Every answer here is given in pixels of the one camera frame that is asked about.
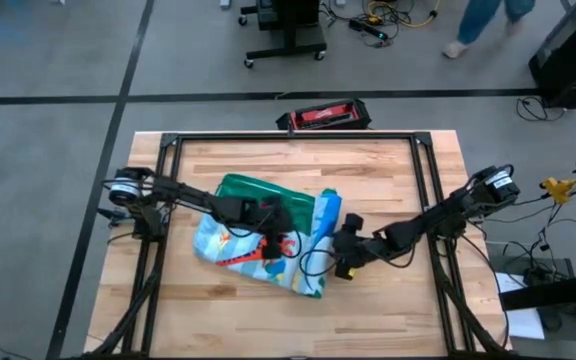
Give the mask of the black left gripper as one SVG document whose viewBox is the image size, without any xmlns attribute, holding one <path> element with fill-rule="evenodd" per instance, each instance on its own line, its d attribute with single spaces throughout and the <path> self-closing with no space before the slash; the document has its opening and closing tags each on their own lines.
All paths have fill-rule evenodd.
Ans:
<svg viewBox="0 0 576 360">
<path fill-rule="evenodd" d="M 288 234 L 295 230 L 292 215 L 280 196 L 269 196 L 255 201 L 250 213 L 252 231 L 262 236 L 260 253 L 262 259 L 293 257 L 290 248 L 295 242 Z"/>
</svg>

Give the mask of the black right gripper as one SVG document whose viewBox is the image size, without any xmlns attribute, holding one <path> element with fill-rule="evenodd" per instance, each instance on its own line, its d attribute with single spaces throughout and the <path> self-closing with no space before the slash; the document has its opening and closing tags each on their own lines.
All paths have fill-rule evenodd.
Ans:
<svg viewBox="0 0 576 360">
<path fill-rule="evenodd" d="M 357 234 L 363 224 L 361 216 L 348 213 L 341 228 L 333 234 L 332 247 L 336 259 L 334 275 L 337 278 L 352 280 L 356 270 L 377 260 L 383 249 L 382 239 Z"/>
</svg>

